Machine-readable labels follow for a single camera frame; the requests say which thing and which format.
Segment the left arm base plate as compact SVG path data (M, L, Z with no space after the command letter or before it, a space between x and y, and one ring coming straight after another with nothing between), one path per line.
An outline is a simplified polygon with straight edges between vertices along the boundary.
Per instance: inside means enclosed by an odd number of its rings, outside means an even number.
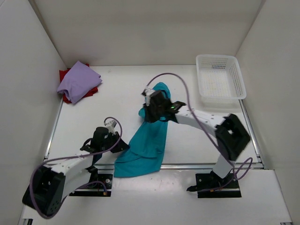
M87 185L83 188L77 189L69 196L76 197L111 197L113 187L113 171L99 170L98 183Z

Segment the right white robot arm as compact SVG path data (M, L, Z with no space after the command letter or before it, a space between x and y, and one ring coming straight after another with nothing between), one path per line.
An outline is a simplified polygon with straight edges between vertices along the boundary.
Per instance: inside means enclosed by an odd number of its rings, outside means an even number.
M172 121L200 129L210 140L215 138L212 143L220 156L208 178L188 187L189 192L213 192L240 180L238 173L241 168L235 168L236 160L251 138L235 114L220 117L194 110L187 103L172 102L162 90L145 89L142 94L145 96L143 108L147 122Z

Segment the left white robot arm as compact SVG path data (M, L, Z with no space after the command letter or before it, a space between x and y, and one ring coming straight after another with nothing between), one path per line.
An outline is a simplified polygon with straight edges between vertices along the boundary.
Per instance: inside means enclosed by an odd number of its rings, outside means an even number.
M106 191L105 182L98 178L95 163L105 152L118 153L128 148L129 145L113 128L97 127L93 136L80 148L81 154L59 164L42 165L37 169L23 195L22 203L35 210L39 209L44 217L52 218L65 198L77 189L100 186Z

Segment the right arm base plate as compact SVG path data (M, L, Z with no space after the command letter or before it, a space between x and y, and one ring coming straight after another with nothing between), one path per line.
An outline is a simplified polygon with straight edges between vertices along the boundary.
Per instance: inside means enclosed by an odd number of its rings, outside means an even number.
M219 178L213 172L197 173L196 185L187 188L188 192L196 192L197 198L241 198L238 180L232 173Z

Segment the white plastic basket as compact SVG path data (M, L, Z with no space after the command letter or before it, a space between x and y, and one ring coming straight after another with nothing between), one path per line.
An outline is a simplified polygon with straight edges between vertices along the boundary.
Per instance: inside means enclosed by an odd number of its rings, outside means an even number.
M246 98L242 73L234 56L200 54L196 57L196 71L204 103L229 105Z

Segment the teal cloth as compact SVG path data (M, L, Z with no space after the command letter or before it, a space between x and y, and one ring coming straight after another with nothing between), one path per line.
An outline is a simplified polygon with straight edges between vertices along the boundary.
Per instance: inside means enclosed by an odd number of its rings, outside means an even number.
M138 115L142 124L129 141L129 149L114 162L114 177L131 178L158 172L161 168L167 138L168 123L145 122L145 109Z

